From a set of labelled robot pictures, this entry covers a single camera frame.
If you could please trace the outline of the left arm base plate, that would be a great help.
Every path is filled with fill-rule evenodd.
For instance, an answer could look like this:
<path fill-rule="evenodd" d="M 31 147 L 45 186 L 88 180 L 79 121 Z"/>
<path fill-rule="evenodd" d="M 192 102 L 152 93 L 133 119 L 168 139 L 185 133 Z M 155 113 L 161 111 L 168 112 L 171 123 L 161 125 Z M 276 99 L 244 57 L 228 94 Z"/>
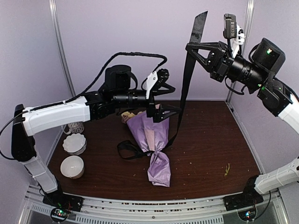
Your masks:
<path fill-rule="evenodd" d="M 43 197 L 44 204 L 76 212 L 81 211 L 83 200 L 84 199 L 80 196 L 72 196 L 68 194 L 62 194 L 58 196 L 45 195 Z"/>

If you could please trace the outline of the cream rose flower stem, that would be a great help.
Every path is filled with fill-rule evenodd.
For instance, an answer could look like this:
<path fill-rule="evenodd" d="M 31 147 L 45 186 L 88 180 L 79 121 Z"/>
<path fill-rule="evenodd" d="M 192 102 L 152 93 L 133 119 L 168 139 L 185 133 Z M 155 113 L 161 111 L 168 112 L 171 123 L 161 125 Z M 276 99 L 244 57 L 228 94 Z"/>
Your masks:
<path fill-rule="evenodd" d="M 133 112 L 123 112 L 121 114 L 121 122 L 123 124 L 126 123 L 132 123 L 133 121 L 138 121 L 140 119 L 140 114 L 142 114 L 142 112 L 138 112 L 138 113 L 133 113 Z"/>

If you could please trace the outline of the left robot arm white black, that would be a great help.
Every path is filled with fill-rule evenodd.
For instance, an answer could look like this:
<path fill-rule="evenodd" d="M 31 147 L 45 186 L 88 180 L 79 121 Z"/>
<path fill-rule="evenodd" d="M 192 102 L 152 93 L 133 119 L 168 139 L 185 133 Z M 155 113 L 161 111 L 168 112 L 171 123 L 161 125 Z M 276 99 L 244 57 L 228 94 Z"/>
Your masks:
<path fill-rule="evenodd" d="M 12 123 L 11 160 L 21 162 L 44 190 L 44 195 L 57 207 L 67 203 L 56 177 L 43 162 L 38 160 L 35 150 L 36 133 L 64 126 L 74 122 L 99 120 L 113 114 L 119 108 L 146 108 L 146 115 L 154 122 L 161 122 L 180 109 L 173 106 L 156 107 L 154 97 L 173 93 L 175 88 L 168 85 L 167 69 L 154 70 L 145 80 L 146 88 L 131 88 L 136 79 L 127 65 L 115 65 L 105 71 L 104 84 L 97 90 L 83 93 L 77 99 L 56 102 L 51 105 L 24 108 L 17 105 Z"/>

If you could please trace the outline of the black printed ribbon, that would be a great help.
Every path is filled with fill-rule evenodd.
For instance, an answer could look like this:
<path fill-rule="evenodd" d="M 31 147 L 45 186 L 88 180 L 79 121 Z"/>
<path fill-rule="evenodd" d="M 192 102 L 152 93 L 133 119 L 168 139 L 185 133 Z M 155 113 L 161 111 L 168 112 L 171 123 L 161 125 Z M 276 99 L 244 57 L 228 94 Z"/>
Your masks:
<path fill-rule="evenodd" d="M 170 147 L 173 144 L 173 142 L 175 141 L 175 139 L 178 135 L 178 132 L 179 132 L 179 128 L 180 128 L 180 125 L 181 125 L 181 122 L 182 122 L 183 113 L 184 113 L 184 109 L 185 109 L 186 98 L 187 98 L 187 95 L 188 95 L 188 91 L 189 91 L 189 87 L 190 87 L 190 83 L 191 83 L 191 78 L 192 78 L 195 63 L 196 63 L 195 57 L 191 55 L 191 46 L 192 45 L 198 45 L 198 44 L 201 43 L 201 38 L 202 38 L 203 30 L 204 30 L 204 27 L 205 27 L 207 15 L 208 15 L 208 11 L 205 11 L 205 12 L 202 12 L 202 13 L 200 13 L 199 15 L 197 15 L 195 17 L 192 32 L 191 32 L 191 36 L 190 36 L 190 40 L 189 40 L 189 42 L 187 43 L 187 45 L 185 47 L 185 49 L 187 51 L 187 54 L 186 54 L 186 59 L 185 59 L 182 90 L 181 90 L 181 98 L 180 98 L 180 109 L 181 109 L 181 111 L 178 115 L 178 123 L 177 123 L 176 133 L 168 141 L 168 143 L 164 147 L 165 149 Z M 117 150 L 118 150 L 119 154 L 121 154 L 122 150 L 132 151 L 135 154 L 135 155 L 133 155 L 131 157 L 127 157 L 127 158 L 121 156 L 121 158 L 123 158 L 125 160 L 132 160 L 132 159 L 136 159 L 136 158 L 141 158 L 143 156 L 152 155 L 152 153 L 150 153 L 150 152 L 143 152 L 139 147 L 133 145 L 132 142 L 129 141 L 129 140 L 125 140 L 123 142 L 120 142 L 117 145 Z"/>

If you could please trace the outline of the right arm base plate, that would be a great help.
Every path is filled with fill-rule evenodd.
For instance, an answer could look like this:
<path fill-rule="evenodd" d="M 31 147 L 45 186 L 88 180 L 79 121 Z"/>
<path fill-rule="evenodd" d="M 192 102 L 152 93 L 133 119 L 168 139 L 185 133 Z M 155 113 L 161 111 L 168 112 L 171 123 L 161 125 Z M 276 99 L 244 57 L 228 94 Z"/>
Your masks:
<path fill-rule="evenodd" d="M 223 198 L 224 205 L 227 211 L 238 210 L 245 207 L 254 206 L 263 202 L 263 197 L 259 194 L 240 193 Z"/>

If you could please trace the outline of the purple pink wrapping paper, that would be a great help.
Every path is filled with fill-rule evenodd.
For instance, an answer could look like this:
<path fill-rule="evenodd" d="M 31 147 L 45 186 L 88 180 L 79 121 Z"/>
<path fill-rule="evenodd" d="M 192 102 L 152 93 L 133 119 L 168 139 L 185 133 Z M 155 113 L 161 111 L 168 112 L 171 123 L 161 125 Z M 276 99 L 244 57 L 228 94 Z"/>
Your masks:
<path fill-rule="evenodd" d="M 171 168 L 168 156 L 162 152 L 168 143 L 169 119 L 154 123 L 146 112 L 140 114 L 138 121 L 127 123 L 135 141 L 143 152 L 150 152 L 148 180 L 154 186 L 170 187 Z"/>

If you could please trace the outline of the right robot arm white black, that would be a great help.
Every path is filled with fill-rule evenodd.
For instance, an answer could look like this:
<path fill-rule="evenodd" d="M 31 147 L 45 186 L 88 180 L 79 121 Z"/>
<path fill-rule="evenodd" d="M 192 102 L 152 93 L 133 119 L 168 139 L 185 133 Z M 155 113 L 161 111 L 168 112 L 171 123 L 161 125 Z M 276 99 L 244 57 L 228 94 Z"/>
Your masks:
<path fill-rule="evenodd" d="M 295 91 L 276 78 L 285 62 L 285 53 L 273 42 L 263 38 L 249 53 L 248 60 L 232 55 L 223 42 L 189 43 L 186 51 L 218 82 L 239 82 L 257 96 L 275 117 L 299 131 L 299 97 Z"/>

